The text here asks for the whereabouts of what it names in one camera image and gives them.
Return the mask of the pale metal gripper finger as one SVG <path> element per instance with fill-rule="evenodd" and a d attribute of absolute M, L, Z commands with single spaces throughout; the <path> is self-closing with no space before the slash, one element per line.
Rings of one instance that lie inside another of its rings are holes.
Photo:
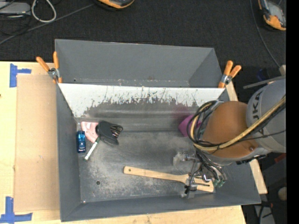
<path fill-rule="evenodd" d="M 196 189 L 197 186 L 198 185 L 193 177 L 189 177 L 185 182 L 185 189 Z"/>
<path fill-rule="evenodd" d="M 194 196 L 195 196 L 195 191 L 191 191 L 189 189 L 185 189 L 180 192 L 181 198 L 191 199 L 191 198 L 194 198 Z"/>

